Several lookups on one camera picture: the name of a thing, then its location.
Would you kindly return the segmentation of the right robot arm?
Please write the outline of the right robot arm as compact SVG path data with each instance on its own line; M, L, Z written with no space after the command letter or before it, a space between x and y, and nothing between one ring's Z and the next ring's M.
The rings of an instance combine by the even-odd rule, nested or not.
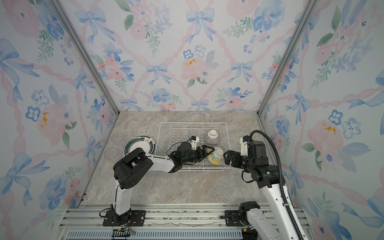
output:
M269 163L265 144L245 139L241 139L240 144L240 152L224 154L225 164L251 174L269 204L275 225L267 220L256 202L242 203L239 213L231 218L238 218L242 224L253 228L262 240L307 240L309 235L292 206L282 171Z

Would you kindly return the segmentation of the clear glass front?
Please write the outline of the clear glass front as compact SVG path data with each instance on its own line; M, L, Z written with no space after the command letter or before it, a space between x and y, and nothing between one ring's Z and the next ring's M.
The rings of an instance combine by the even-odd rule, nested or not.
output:
M121 145L125 142L125 135L123 133L116 133L111 137L112 143Z

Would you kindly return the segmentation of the clear glass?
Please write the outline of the clear glass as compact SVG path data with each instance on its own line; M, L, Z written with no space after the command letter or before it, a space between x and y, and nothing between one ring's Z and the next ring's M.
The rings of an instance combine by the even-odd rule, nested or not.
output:
M104 152L104 158L106 160L113 160L119 156L119 149L112 147Z
M125 142L125 135L123 133L116 133L111 137L112 143L121 145Z

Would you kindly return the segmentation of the yellow blue patterned bowl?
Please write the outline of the yellow blue patterned bowl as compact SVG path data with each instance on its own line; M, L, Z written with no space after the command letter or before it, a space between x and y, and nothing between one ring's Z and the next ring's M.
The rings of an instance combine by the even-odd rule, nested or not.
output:
M224 160L224 151L220 147L215 147L214 150L212 150L209 155L207 156L208 160L213 165L221 165Z

